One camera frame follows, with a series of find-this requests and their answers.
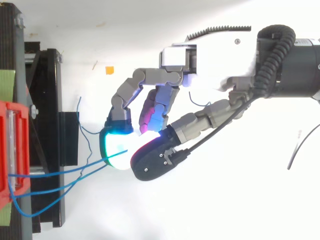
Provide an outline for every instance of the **green tape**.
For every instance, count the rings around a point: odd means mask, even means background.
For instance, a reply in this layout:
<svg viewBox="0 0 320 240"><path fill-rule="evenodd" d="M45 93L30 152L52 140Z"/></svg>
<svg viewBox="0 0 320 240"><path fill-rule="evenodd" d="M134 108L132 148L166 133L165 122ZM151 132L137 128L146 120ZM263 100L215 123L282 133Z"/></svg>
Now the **green tape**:
<svg viewBox="0 0 320 240"><path fill-rule="evenodd" d="M0 70L0 101L12 102L14 97L15 70Z"/></svg>
<svg viewBox="0 0 320 240"><path fill-rule="evenodd" d="M0 70L0 101L12 102L14 97L15 70ZM0 226L10 226L12 204L0 210Z"/></svg>
<svg viewBox="0 0 320 240"><path fill-rule="evenodd" d="M12 204L8 203L0 210L0 226L9 227Z"/></svg>

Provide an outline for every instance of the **coiled cable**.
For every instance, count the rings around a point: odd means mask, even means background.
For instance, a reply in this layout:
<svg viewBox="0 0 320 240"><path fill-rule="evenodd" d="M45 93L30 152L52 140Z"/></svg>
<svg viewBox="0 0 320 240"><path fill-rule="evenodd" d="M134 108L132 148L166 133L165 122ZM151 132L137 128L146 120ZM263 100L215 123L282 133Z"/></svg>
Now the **coiled cable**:
<svg viewBox="0 0 320 240"><path fill-rule="evenodd" d="M257 37L258 39L273 39L276 34L279 34L279 41L255 76L253 95L256 98L269 97L272 77L281 66L296 40L295 31L285 25L267 26L259 31Z"/></svg>

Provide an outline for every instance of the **gray wire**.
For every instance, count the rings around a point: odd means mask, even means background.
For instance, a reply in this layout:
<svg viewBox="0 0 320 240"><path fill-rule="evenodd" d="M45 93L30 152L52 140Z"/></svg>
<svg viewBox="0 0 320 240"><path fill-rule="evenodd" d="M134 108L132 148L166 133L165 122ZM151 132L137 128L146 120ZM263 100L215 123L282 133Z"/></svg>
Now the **gray wire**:
<svg viewBox="0 0 320 240"><path fill-rule="evenodd" d="M298 146L298 148L295 149L295 151L293 152L293 155L292 155L292 157L291 157L291 159L290 159L289 165L288 165L288 167L287 167L286 169L290 170L290 168L291 168L291 166L292 166L292 163L294 162L295 157L296 157L299 149L301 148L302 144L304 144L304 142L307 140L307 138L308 138L318 127L320 127L320 124L317 125L314 129L312 129L311 132L309 132L308 135L307 135L307 136L303 139L303 141L300 143L300 145Z"/></svg>
<svg viewBox="0 0 320 240"><path fill-rule="evenodd" d="M209 101L206 105L200 105L198 103L195 103L194 101L192 101L192 98L191 98L191 93L189 92L189 98L190 98L190 101L194 104L194 105L197 105L199 107L206 107L208 105L211 105L211 102Z"/></svg>

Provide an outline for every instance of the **black cable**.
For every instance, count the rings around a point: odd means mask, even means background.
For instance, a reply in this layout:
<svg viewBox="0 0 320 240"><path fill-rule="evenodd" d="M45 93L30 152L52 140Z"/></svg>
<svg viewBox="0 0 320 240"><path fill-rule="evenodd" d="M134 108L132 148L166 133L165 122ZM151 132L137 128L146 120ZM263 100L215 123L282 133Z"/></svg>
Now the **black cable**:
<svg viewBox="0 0 320 240"><path fill-rule="evenodd" d="M307 138L318 128L320 127L320 124L318 126L316 126L314 129L311 130L311 132L308 133L308 135L303 139L303 141L300 143L300 145L298 146L298 148L295 150L295 152L293 153L291 159L290 159L290 162L288 164L288 167L287 169L290 170L291 166L292 166L292 163L294 162L295 160L295 157L299 151L299 149L301 148L302 144L304 144L304 142L307 140Z"/></svg>
<svg viewBox="0 0 320 240"><path fill-rule="evenodd" d="M190 101L194 104L194 105L197 105L199 107L206 107L208 105L211 105L211 102L209 101L206 105L200 105L198 103L195 103L194 101L192 101L192 98L191 98L191 93L189 92L189 98L190 98Z"/></svg>
<svg viewBox="0 0 320 240"><path fill-rule="evenodd" d="M214 135L216 135L221 129L223 129L225 126L227 126L236 116L238 116L245 108L247 108L250 104L252 104L256 99L258 99L258 98L253 97L249 101L243 103L227 120L225 120L220 126L218 126L215 130L213 130L211 133L209 133L203 139L198 141L195 145L190 147L187 152L191 153L193 150L200 147L202 144L204 144L206 141L208 141L210 138L212 138Z"/></svg>

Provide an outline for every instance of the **blue light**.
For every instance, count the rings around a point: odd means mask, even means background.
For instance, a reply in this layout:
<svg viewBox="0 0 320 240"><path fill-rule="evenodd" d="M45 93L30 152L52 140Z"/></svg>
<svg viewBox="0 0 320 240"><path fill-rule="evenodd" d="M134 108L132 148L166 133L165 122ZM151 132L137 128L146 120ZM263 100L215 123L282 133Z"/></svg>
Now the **blue light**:
<svg viewBox="0 0 320 240"><path fill-rule="evenodd" d="M119 152L127 150L128 152L110 158L109 164L116 169L126 170L130 168L130 160L133 154L143 145L159 137L160 134L154 131L147 131L139 136L139 133L130 134L108 133L105 136L106 156L112 156Z"/></svg>

